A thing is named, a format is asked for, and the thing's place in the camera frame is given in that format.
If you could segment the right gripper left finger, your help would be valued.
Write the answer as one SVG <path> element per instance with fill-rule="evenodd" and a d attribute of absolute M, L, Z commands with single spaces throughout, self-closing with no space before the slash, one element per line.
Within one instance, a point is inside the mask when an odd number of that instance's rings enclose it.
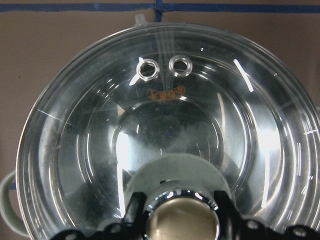
<path fill-rule="evenodd" d="M 58 240 L 137 240 L 143 228 L 143 210 L 146 195 L 134 192 L 131 195 L 124 217 L 119 222 L 107 225 L 91 236 L 79 230 L 64 230 L 57 234 Z"/>

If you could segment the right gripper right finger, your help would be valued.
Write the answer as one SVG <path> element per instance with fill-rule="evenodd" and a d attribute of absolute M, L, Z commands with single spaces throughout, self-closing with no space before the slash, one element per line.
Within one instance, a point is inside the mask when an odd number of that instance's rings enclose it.
<path fill-rule="evenodd" d="M 228 194 L 223 190 L 214 192 L 219 220 L 219 240 L 318 240 L 320 233 L 304 225 L 292 225 L 283 233 L 266 227 L 262 222 L 243 218 Z"/>

